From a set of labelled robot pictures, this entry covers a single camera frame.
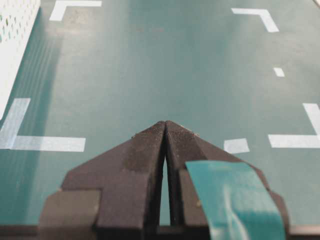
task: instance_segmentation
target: white dash marking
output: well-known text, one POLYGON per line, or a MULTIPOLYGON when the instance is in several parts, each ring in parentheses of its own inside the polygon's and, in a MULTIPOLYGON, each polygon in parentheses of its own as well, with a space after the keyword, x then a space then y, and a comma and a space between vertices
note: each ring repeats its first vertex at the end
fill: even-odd
POLYGON ((62 21, 67 7, 101 7, 102 1, 57 0, 51 13, 50 21, 62 21))
POLYGON ((282 68, 280 67, 274 67, 273 68, 275 75, 279 78, 284 78, 285 77, 285 72, 283 71, 282 68))
POLYGON ((272 148, 277 149, 319 149, 317 135, 268 135, 272 148))
POLYGON ((240 154, 240 153, 250 152, 246 138, 225 140, 224 150, 230 154, 240 154))
POLYGON ((231 8, 234 14, 241 14, 241 15, 259 15, 266 30, 269 33, 276 33, 279 32, 279 29, 272 19, 269 11, 267 9, 254 9, 254 8, 231 8))
POLYGON ((85 138, 52 136, 17 136, 12 150, 84 152, 85 138))

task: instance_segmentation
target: small white tape piece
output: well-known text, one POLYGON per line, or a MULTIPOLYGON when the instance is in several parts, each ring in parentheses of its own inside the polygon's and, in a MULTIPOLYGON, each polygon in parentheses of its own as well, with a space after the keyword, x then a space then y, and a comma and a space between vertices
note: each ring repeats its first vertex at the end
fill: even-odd
POLYGON ((30 98, 15 98, 0 130, 0 149, 11 149, 24 120, 30 98))
POLYGON ((272 148, 277 149, 319 149, 317 135, 268 135, 272 148))
POLYGON ((234 14, 241 15, 259 15, 266 30, 269 33, 277 33, 279 29, 272 19, 269 11, 267 9, 254 9, 254 8, 231 8, 234 14))
POLYGON ((85 138, 17 136, 11 149, 52 152, 84 152, 85 145, 85 138))
POLYGON ((62 21, 67 7, 101 7, 102 1, 57 0, 51 13, 50 21, 62 21))
POLYGON ((53 152, 84 152, 86 139, 78 137, 50 136, 18 136, 30 103, 30 98, 13 100, 8 115, 0 130, 0 149, 53 151, 53 152))
POLYGON ((279 78, 284 78, 285 77, 285 72, 283 71, 282 68, 280 67, 274 67, 273 68, 275 75, 279 78))
POLYGON ((230 154, 240 154, 250 152, 246 138, 231 139, 224 141, 224 150, 230 154))

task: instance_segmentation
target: white corner marking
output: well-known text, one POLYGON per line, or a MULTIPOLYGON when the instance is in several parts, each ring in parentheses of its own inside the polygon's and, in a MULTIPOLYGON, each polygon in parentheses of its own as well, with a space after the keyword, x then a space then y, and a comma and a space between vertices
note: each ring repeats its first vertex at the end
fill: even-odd
POLYGON ((316 135, 269 134, 272 148, 320 149, 320 109, 315 103, 304 103, 303 107, 316 135))
POLYGON ((67 7, 101 7, 102 1, 57 0, 55 1, 50 21, 62 21, 67 7))
POLYGON ((254 8, 231 8, 234 14, 242 15, 259 15, 265 28, 269 33, 279 32, 279 29, 272 19, 267 9, 254 9, 254 8))

